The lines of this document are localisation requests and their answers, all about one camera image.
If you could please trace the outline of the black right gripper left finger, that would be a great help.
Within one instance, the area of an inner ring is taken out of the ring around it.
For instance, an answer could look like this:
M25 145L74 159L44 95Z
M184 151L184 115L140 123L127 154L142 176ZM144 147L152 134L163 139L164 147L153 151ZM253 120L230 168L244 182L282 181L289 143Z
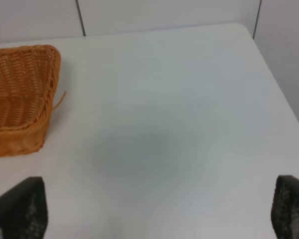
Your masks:
M28 177L0 196L0 239L42 239L47 226L42 177Z

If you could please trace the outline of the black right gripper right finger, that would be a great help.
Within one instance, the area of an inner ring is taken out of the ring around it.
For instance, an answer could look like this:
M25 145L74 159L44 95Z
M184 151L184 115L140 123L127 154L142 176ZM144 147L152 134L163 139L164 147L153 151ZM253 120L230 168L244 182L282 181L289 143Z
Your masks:
M271 222L278 239L299 239L299 179L291 175L277 177Z

